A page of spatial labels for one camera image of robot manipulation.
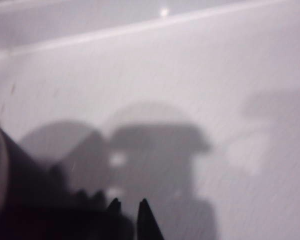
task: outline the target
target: dark object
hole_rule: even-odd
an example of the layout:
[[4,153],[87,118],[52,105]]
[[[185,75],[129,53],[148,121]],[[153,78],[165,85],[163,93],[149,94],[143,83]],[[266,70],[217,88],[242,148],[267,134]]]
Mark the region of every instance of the dark object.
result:
[[136,224],[138,240],[164,240],[146,199],[140,202]]
[[118,200],[118,198],[113,199],[106,211],[112,215],[121,214],[121,202]]
[[[102,192],[72,195],[0,129],[0,240],[132,240],[132,222],[115,198],[106,210]],[[144,199],[138,240],[163,240]]]

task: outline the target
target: black plastic part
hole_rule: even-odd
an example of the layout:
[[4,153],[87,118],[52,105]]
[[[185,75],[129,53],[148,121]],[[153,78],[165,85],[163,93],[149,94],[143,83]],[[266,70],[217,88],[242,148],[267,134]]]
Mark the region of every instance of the black plastic part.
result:
[[118,198],[112,200],[106,211],[113,215],[121,214],[121,202],[118,200]]
[[164,240],[146,199],[140,202],[136,224],[138,240]]
[[7,207],[0,213],[0,240],[133,240],[131,221],[107,212]]

